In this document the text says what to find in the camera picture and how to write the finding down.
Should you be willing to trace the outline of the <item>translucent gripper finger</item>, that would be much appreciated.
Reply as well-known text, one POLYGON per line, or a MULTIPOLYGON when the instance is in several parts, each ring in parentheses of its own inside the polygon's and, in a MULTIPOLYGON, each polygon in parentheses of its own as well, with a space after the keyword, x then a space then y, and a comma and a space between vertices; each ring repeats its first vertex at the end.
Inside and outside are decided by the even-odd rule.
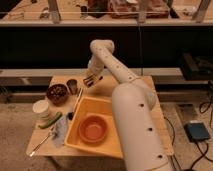
POLYGON ((83 82, 86 86, 90 86, 93 82, 93 79, 91 77, 87 77, 83 80, 83 82))
POLYGON ((101 81, 102 79, 103 79, 103 76, 99 76, 99 77, 96 79, 96 82, 101 81))

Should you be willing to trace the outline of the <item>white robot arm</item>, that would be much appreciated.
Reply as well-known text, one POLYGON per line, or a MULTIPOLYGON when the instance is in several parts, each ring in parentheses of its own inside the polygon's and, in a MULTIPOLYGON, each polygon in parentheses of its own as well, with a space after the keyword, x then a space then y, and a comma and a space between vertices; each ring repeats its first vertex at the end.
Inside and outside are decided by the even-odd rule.
POLYGON ((111 40, 93 40, 92 57, 83 82, 91 87, 107 68, 119 85, 112 92, 112 111, 127 171, 173 171, 151 117, 152 89, 113 56, 111 40))

